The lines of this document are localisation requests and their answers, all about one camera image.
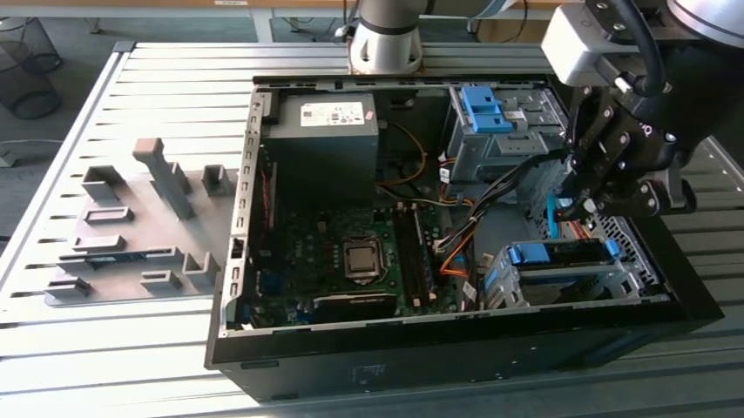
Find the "yellow wire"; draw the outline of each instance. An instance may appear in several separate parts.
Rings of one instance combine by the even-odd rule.
[[[414,141],[414,143],[417,144],[418,152],[421,152],[421,166],[418,167],[417,172],[414,172],[405,179],[378,182],[378,185],[402,185],[403,183],[407,183],[410,180],[415,179],[423,172],[426,168],[426,152],[423,151],[423,146],[421,145],[421,141],[418,141],[418,138],[414,136],[413,133],[410,133],[410,131],[406,128],[403,128],[402,125],[397,124],[395,122],[389,122],[387,125],[395,126],[398,129],[403,131],[403,133],[407,135],[410,140]]]
[[[439,273],[445,273],[445,272],[450,272],[453,270],[448,269],[448,266],[450,265],[450,263],[454,260],[454,256],[457,255],[457,253],[462,250],[462,247],[465,246],[465,244],[468,243],[468,241],[470,240],[470,238],[473,238],[473,234],[476,233],[476,229],[473,229],[470,231],[470,233],[465,236],[465,238],[462,239],[461,244],[457,246],[457,248],[454,248],[453,253],[450,254],[450,256],[448,257],[446,261],[442,264],[442,267],[439,268]]]

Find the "power supply label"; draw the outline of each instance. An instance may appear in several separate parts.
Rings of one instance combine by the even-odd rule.
[[[301,126],[363,125],[362,102],[306,103]]]

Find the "metal workbench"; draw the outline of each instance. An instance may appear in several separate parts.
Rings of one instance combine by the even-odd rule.
[[[425,66],[550,70],[538,48],[520,45],[427,45]],[[0,259],[0,415],[744,415],[744,178],[712,140],[685,168],[700,212],[667,223],[727,317],[598,369],[259,406],[202,366],[210,298],[44,304],[86,168],[115,161],[139,137],[163,138],[184,170],[238,167],[252,76],[319,73],[346,73],[343,47],[139,44],[112,54]]]

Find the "metal mesh trash can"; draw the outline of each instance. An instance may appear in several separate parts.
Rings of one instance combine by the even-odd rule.
[[[44,74],[60,62],[39,19],[0,20],[0,104],[19,119],[41,118],[59,108],[61,100]]]
[[[57,49],[36,17],[0,17],[0,43],[29,73],[47,74],[61,65]]]

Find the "wooden table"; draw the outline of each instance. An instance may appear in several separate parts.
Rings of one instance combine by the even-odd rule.
[[[533,20],[549,20],[564,3],[581,0],[530,0]],[[490,18],[521,19],[522,2]],[[0,16],[87,17],[250,17],[258,42],[274,41],[271,19],[279,17],[341,17],[343,0],[0,0]]]

